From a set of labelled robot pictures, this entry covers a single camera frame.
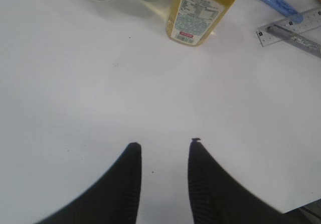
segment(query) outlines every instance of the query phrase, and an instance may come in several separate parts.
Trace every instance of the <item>barcode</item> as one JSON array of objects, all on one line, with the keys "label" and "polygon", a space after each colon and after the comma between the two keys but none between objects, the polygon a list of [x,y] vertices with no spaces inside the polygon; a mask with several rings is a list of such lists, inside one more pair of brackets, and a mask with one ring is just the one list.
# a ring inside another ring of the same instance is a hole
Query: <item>barcode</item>
[{"label": "barcode", "polygon": [[180,35],[180,34],[176,34],[175,38],[176,38],[177,40],[180,40],[180,41],[182,41],[182,42],[186,42],[186,43],[189,43],[189,44],[193,44],[193,43],[194,43],[194,40],[193,40],[193,39],[191,39],[191,38],[189,38],[189,37],[184,37],[184,36],[182,36],[182,35]]}]

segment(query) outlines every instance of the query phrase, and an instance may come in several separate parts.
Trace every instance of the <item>red sticker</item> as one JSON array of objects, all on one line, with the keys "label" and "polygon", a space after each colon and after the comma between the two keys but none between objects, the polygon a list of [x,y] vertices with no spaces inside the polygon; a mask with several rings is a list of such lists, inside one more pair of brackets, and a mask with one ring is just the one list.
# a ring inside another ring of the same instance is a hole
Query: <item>red sticker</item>
[{"label": "red sticker", "polygon": [[193,35],[188,34],[188,33],[186,33],[186,32],[180,32],[180,35],[183,35],[183,36],[186,36],[186,37],[190,37],[190,38],[193,37]]}]

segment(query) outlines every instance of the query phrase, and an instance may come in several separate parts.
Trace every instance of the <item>plastic bottle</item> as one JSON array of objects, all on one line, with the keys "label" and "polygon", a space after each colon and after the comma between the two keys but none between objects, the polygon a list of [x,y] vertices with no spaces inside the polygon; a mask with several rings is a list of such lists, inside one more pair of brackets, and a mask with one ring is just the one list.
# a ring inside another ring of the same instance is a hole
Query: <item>plastic bottle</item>
[{"label": "plastic bottle", "polygon": [[182,44],[202,44],[235,0],[173,0],[166,32]]}]

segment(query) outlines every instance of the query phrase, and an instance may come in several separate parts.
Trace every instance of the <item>bottle label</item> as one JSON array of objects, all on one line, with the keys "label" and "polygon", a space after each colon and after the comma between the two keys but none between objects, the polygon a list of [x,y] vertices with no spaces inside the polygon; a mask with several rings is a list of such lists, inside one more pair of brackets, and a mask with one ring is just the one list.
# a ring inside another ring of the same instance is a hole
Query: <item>bottle label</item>
[{"label": "bottle label", "polygon": [[195,46],[224,8],[213,0],[181,0],[171,37]]}]

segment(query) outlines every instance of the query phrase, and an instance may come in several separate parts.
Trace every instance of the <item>white table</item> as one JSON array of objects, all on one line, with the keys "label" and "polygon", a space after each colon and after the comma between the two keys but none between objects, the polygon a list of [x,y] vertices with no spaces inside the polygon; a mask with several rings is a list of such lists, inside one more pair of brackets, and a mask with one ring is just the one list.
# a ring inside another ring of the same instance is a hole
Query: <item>white table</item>
[{"label": "white table", "polygon": [[[287,0],[299,11],[316,0]],[[0,0],[0,223],[29,224],[142,144],[137,223],[192,224],[192,137],[282,212],[321,198],[321,62],[237,0],[204,45],[169,40],[170,0]]]}]

